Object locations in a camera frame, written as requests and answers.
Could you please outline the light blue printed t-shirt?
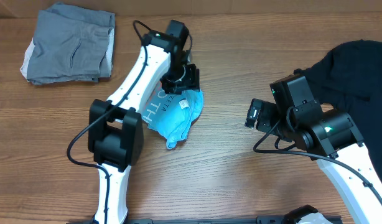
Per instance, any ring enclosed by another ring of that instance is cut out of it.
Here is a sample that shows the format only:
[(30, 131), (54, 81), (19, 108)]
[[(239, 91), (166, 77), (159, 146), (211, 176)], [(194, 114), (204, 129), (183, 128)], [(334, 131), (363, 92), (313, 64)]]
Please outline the light blue printed t-shirt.
[(187, 139), (203, 106), (202, 90), (185, 90), (176, 95), (166, 93), (158, 83), (141, 113), (142, 120), (166, 139), (166, 148), (173, 149), (179, 141)]

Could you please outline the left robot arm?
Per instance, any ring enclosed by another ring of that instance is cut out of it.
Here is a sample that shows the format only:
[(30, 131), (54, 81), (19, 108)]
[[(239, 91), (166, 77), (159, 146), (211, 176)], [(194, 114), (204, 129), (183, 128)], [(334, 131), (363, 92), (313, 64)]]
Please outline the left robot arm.
[(92, 223), (125, 223), (129, 172), (144, 143), (141, 109), (157, 83), (165, 93), (198, 90), (199, 70), (185, 49), (191, 35), (171, 20), (165, 32), (141, 35), (139, 56), (120, 87), (107, 100), (95, 100), (89, 112), (88, 149), (100, 178), (99, 201)]

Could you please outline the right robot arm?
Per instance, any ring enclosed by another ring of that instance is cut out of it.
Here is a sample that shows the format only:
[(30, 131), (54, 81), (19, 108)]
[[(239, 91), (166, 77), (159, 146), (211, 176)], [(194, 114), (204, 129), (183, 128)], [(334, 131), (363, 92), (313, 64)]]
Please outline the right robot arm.
[(289, 142), (273, 154), (305, 156), (315, 161), (341, 196), (355, 223), (382, 223), (382, 182), (373, 168), (360, 130), (351, 116), (336, 109), (324, 112), (303, 75), (270, 84), (274, 103), (252, 99), (245, 125), (264, 136)]

